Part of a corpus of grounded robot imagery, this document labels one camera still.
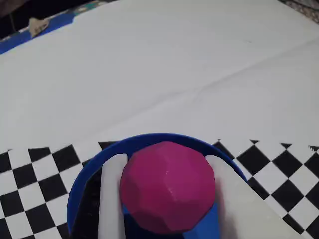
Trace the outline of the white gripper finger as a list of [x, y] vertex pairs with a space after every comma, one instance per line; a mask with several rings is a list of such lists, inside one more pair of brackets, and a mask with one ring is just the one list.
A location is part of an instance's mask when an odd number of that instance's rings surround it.
[[206, 156], [213, 168], [222, 239], [301, 239], [221, 158]]
[[102, 166], [98, 223], [98, 238], [100, 239], [124, 239], [126, 237], [119, 185], [127, 162], [126, 154], [117, 154]]

